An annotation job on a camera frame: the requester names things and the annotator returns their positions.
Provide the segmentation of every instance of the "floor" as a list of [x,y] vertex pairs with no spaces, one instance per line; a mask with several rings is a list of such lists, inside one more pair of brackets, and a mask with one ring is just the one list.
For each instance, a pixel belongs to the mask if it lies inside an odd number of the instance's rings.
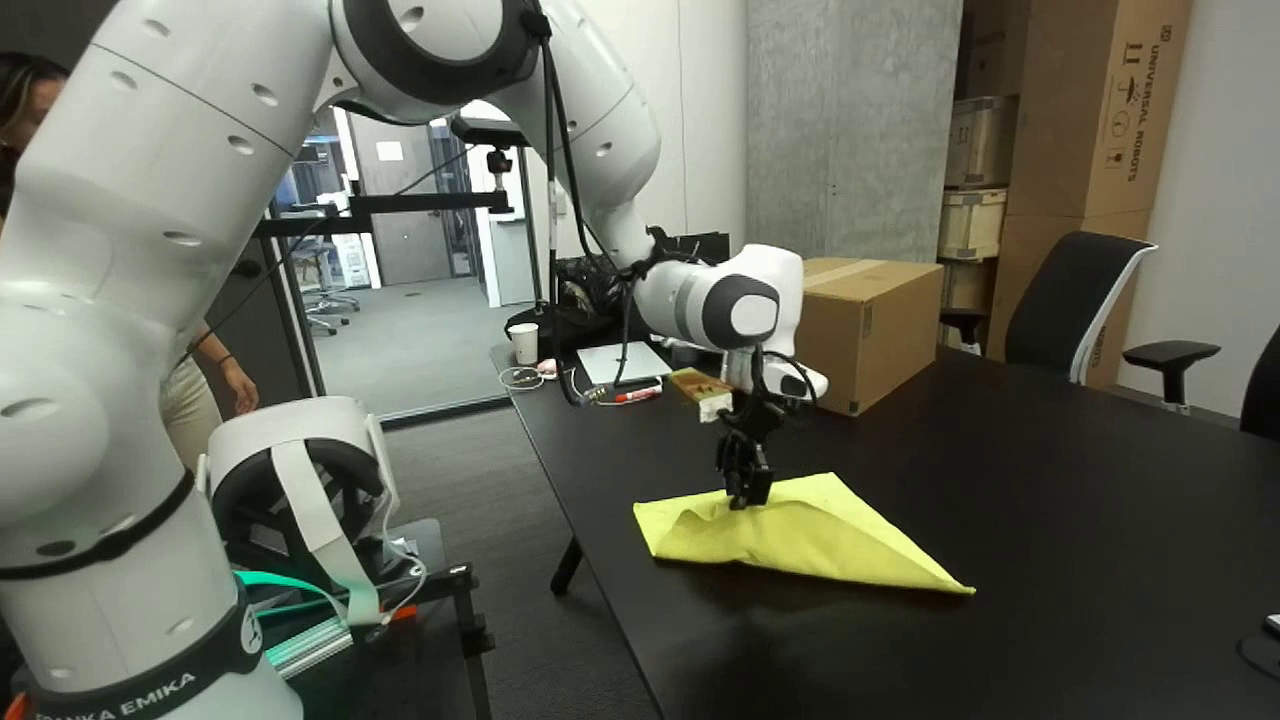
[[[380,421],[505,395],[514,313],[484,307],[478,278],[359,292],[336,336],[316,331],[326,383]],[[397,428],[388,457],[397,520],[438,516],[450,555],[478,568],[498,720],[657,716],[590,565],[569,597],[550,593],[569,527],[514,407]]]
[[350,294],[359,313],[344,313],[336,336],[311,331],[328,395],[408,417],[505,391],[492,368],[505,318],[519,307],[488,307],[478,274]]

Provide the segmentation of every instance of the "cable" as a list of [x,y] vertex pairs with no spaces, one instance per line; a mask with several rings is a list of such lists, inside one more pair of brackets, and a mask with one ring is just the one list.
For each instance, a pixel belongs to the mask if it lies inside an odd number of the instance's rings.
[[559,93],[559,73],[557,73],[557,53],[552,44],[545,44],[545,82],[550,82],[550,99],[557,108],[557,122],[550,121],[550,132],[557,128],[559,137],[559,151],[564,151],[564,186],[569,186],[569,204],[574,204],[574,228],[577,228],[577,243],[586,249],[590,261],[603,261],[603,266],[617,274],[612,257],[601,249],[592,251],[590,232],[586,232],[586,204],[582,204],[582,186],[577,186],[577,161],[574,161],[574,138],[569,138],[569,116],[564,116],[564,93]]
[[385,612],[385,623],[393,623],[417,599],[417,593],[428,589],[428,565],[420,555],[413,555],[408,572],[417,576],[417,584]]
[[758,380],[761,389],[764,389],[764,359],[783,359],[783,365],[792,365],[792,370],[803,380],[803,400],[783,395],[789,404],[802,404],[802,407],[811,407],[811,404],[818,404],[818,389],[811,389],[811,380],[809,380],[809,368],[803,368],[796,354],[783,354],[783,352],[761,348],[761,352],[753,354],[753,380]]
[[297,612],[297,606],[328,602],[336,619],[350,619],[344,602],[340,602],[334,593],[326,593],[322,584],[310,584],[310,580],[301,580],[301,576],[281,576],[281,572],[259,572],[259,568],[237,568],[237,580],[239,580],[243,589],[289,589],[289,593],[310,593],[310,597],[316,597],[311,602],[256,606],[256,612],[266,612],[266,614],[285,614],[285,612]]
[[254,606],[254,614],[256,614],[256,619],[271,619],[271,614],[291,614],[291,612],[310,612],[310,606],[326,606],[326,599],[266,602],[266,606]]
[[545,374],[537,374],[537,368],[507,368],[507,395],[530,395],[540,389],[545,389]]
[[625,282],[625,344],[617,352],[617,374],[612,374],[612,389],[625,383],[625,370],[630,370],[630,352],[631,352],[631,282]]
[[[552,181],[557,181],[557,82],[552,82],[552,73],[557,73],[557,58],[552,58],[552,44],[545,44],[545,142],[550,142],[550,278],[557,282],[559,274],[559,261],[557,261],[557,212],[552,212]],[[564,348],[564,294],[559,287],[552,287],[557,300],[552,300],[552,354],[557,354],[557,374],[559,374],[559,395],[569,407],[586,407],[586,395],[577,391],[577,370],[569,365],[569,348]]]
[[423,183],[423,181],[431,181],[431,175],[450,173],[450,166],[453,166],[456,161],[465,161],[465,156],[468,156],[468,146],[453,151],[446,165],[428,166],[423,175],[417,175],[413,183],[397,186],[393,197],[413,191],[417,183]]
[[[545,161],[550,161],[550,201],[552,201],[557,181],[559,181],[559,151],[557,151],[557,142],[564,142],[564,156],[574,151],[574,146],[569,146],[569,137],[564,137],[564,105],[557,105],[557,96],[559,96],[557,56],[552,56],[552,44],[545,44],[545,138],[550,138],[550,156],[545,156]],[[574,219],[582,219],[582,212],[577,212],[577,181],[574,181],[574,175],[564,181],[564,191],[569,191],[569,204],[574,204]]]

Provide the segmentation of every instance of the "black chair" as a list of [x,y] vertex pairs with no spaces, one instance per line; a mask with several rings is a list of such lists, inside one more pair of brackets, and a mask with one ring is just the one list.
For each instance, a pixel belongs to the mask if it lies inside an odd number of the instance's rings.
[[1126,282],[1154,251],[1154,243],[1126,237],[1067,232],[1016,305],[1005,359],[1053,368],[1067,383],[1086,383]]
[[1280,441],[1280,329],[1274,331],[1264,354],[1251,365],[1241,428]]
[[[1161,340],[1127,348],[1126,359],[1157,368],[1164,374],[1164,404],[1184,407],[1184,370],[1216,352],[1216,344]],[[1274,331],[1264,354],[1251,365],[1241,407],[1241,431],[1280,441],[1280,329]]]

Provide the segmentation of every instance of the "yellow cloth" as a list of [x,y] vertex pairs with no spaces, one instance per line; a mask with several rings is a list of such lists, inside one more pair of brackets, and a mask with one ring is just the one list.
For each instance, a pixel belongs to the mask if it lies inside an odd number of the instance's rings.
[[638,504],[647,555],[758,565],[849,584],[973,597],[834,472],[781,479],[770,504],[730,506],[724,492]]

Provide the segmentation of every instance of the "wall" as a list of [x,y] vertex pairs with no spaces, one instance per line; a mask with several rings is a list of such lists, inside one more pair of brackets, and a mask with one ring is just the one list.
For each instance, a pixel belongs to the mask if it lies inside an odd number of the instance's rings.
[[747,0],[747,237],[933,261],[957,44],[961,0]]
[[[1241,412],[1247,370],[1280,325],[1280,66],[1277,0],[1204,0],[1191,11],[1174,137],[1154,216],[1161,251],[1140,274],[1127,344],[1220,344],[1187,370],[1187,400]],[[1122,383],[1161,395],[1157,370]]]

